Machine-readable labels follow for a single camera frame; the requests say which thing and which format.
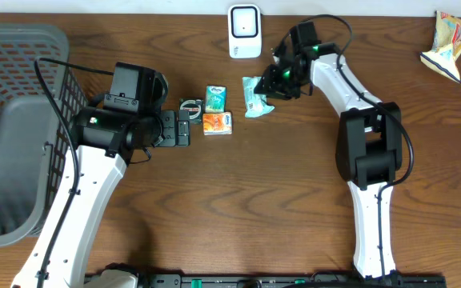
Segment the light blue wipes pack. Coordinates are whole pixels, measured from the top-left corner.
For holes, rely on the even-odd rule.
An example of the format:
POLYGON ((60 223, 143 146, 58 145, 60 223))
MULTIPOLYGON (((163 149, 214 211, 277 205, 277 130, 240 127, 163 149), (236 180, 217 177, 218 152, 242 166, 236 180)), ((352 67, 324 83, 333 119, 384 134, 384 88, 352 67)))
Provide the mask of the light blue wipes pack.
POLYGON ((269 114, 275 107, 267 103, 265 94, 256 94, 255 87, 259 84, 260 77, 243 77, 243 94, 246 106, 246 118, 258 118, 269 114))

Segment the teal tissue pack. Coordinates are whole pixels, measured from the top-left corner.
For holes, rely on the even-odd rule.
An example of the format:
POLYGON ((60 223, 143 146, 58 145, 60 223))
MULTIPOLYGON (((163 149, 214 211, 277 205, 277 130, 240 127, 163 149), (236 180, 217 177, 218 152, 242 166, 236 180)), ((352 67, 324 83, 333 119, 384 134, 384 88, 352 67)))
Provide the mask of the teal tissue pack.
POLYGON ((226 87, 225 86, 207 86, 206 87, 206 113, 223 113, 226 104, 226 87))

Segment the orange tissue pack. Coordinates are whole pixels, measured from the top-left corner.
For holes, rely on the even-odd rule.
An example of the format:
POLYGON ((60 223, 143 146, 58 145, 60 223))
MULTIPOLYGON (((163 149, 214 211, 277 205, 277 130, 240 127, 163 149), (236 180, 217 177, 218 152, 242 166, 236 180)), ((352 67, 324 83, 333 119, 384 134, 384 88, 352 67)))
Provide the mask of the orange tissue pack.
POLYGON ((231 112, 204 114, 202 126, 206 136, 232 134, 232 114, 231 112))

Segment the orange white snack bag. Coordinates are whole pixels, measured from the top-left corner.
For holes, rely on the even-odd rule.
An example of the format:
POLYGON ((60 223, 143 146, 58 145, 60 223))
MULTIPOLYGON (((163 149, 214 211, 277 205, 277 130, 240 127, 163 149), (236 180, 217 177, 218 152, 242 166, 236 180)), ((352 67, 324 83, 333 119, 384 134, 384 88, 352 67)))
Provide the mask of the orange white snack bag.
POLYGON ((461 19, 437 10, 435 12, 435 33, 432 47, 420 52, 420 60, 428 68, 461 83, 456 61, 461 55, 461 19))

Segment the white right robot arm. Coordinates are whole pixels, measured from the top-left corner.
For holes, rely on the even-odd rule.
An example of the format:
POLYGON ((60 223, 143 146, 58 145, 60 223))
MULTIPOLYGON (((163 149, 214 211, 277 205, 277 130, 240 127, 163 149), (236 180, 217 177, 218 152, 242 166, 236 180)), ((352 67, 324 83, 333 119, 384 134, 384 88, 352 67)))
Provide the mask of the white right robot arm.
POLYGON ((396 269, 391 252, 391 195, 401 166, 399 107, 372 95, 354 76, 334 43, 272 51, 255 92, 269 98, 299 98, 306 84, 318 88, 339 116, 335 162, 354 205, 353 265, 362 278, 381 278, 396 269))

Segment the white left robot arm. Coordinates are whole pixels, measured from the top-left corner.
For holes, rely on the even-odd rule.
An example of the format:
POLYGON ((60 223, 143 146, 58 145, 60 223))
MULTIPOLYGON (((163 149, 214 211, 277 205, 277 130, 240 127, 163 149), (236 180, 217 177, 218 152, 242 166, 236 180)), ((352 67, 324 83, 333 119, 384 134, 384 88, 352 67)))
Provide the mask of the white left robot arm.
POLYGON ((187 111, 143 114, 95 107, 82 109, 71 127, 76 150, 66 160, 62 180, 42 232, 14 287, 144 287, 146 277, 123 264, 86 276, 86 266, 102 216, 135 150, 188 146, 187 111))

